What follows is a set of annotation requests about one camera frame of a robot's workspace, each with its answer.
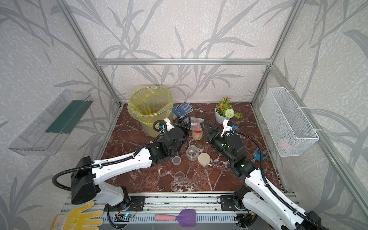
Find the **red lid oatmeal jar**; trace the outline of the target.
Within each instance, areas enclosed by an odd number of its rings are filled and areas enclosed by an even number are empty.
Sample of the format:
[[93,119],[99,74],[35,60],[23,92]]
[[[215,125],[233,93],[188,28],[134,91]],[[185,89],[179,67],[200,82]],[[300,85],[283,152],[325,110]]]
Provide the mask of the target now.
[[191,126],[192,138],[194,140],[201,140],[203,138],[203,130],[200,124],[193,124]]

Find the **clear oatmeal jar tall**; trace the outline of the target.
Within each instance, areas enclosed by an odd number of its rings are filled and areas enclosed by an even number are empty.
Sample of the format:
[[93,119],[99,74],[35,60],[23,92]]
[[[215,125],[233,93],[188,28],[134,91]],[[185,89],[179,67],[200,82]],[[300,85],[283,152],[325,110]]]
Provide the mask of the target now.
[[191,124],[192,125],[200,125],[201,122],[204,122],[203,118],[191,117]]

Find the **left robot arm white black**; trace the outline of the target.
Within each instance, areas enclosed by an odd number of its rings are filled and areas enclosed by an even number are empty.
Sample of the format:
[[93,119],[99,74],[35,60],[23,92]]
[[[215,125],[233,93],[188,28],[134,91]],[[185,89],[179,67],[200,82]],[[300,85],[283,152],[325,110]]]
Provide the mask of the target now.
[[71,192],[74,205],[89,201],[106,203],[112,207],[127,204],[130,197],[124,187],[106,182],[113,177],[134,170],[153,167],[179,155],[191,129],[191,118],[180,118],[175,125],[169,120],[157,120],[159,135],[154,142],[143,145],[139,150],[119,157],[95,160],[80,159],[77,167],[57,173],[52,178],[54,186]]

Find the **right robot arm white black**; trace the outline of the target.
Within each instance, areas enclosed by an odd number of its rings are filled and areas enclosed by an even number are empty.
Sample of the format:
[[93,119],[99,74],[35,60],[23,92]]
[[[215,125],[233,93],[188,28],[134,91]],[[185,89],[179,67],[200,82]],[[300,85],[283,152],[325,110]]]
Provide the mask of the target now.
[[234,203],[247,209],[275,230],[323,230],[321,218],[291,201],[265,176],[264,166],[257,166],[245,155],[244,134],[226,127],[220,132],[216,125],[201,122],[209,144],[230,163],[230,171],[244,181],[245,187],[234,193]]

